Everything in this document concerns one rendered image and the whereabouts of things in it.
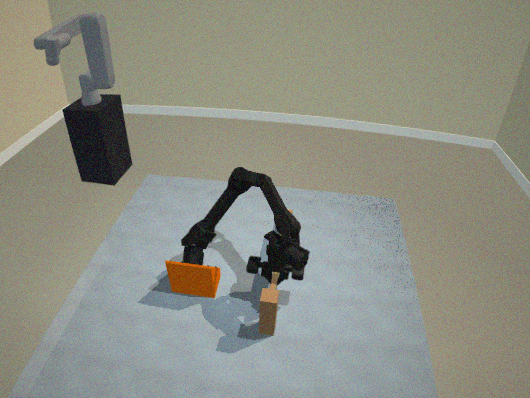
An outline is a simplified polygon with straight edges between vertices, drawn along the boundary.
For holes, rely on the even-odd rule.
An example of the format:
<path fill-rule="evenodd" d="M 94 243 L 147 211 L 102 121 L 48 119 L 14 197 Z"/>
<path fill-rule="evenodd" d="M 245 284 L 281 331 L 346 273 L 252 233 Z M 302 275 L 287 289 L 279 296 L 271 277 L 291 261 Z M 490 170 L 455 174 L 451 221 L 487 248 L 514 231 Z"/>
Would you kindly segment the long brown wooden rail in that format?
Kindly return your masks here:
<path fill-rule="evenodd" d="M 279 273 L 278 273 L 278 272 L 273 272 L 273 276 L 272 276 L 272 281 L 271 281 L 270 289 L 277 290 L 277 281 L 278 281 L 278 278 L 279 278 Z"/>

